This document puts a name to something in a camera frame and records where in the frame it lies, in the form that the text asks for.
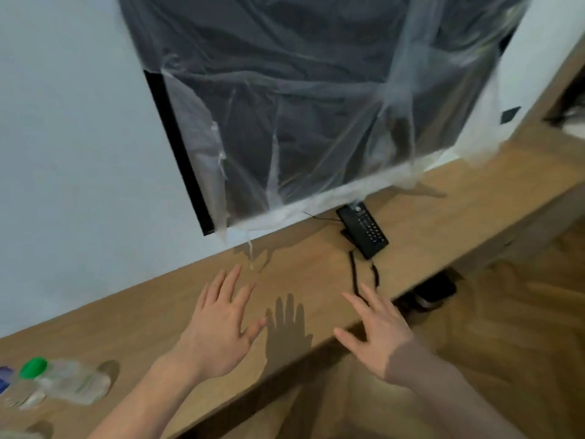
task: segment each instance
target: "desk surface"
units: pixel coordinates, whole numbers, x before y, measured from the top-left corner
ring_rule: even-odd
[[[507,144],[479,169],[458,160],[426,173],[414,190],[388,188],[369,197],[366,204],[390,240],[376,256],[380,293],[400,295],[585,181],[577,146],[543,127],[530,141]],[[53,424],[54,439],[86,437],[178,339],[204,283],[241,263],[241,282],[258,283],[244,323],[270,310],[278,319],[275,337],[267,344],[265,330],[230,375],[196,388],[165,437],[189,428],[331,339],[333,327],[357,322],[340,296],[352,289],[350,245],[340,229],[336,222],[308,219],[254,241],[253,270],[247,246],[237,247],[0,339],[8,363],[43,355],[120,367],[112,391],[95,405],[47,400],[31,412],[11,412],[8,426],[24,429],[44,420]],[[358,275],[373,280],[365,261]]]

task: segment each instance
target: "plastic sheet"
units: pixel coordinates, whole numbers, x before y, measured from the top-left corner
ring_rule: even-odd
[[[144,67],[165,75],[219,230],[288,204],[310,209],[334,188],[362,198],[384,173],[419,176],[457,141],[528,3],[119,1]],[[462,155],[497,148],[494,117],[497,90]]]

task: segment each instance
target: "black telephone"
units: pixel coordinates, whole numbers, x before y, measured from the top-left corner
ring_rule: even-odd
[[[388,246],[388,239],[362,202],[344,205],[336,212],[346,228],[341,234],[357,246],[366,260]]]

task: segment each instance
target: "green bottle cap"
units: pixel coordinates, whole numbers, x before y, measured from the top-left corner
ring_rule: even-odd
[[[47,369],[48,362],[45,358],[34,358],[26,362],[20,370],[21,379],[34,379]]]

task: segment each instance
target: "forearm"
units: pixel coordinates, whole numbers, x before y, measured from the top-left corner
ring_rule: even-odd
[[[441,361],[410,385],[453,438],[524,439],[451,364]]]
[[[199,383],[198,374],[186,376],[170,354],[160,357],[89,439],[160,438],[179,406]]]

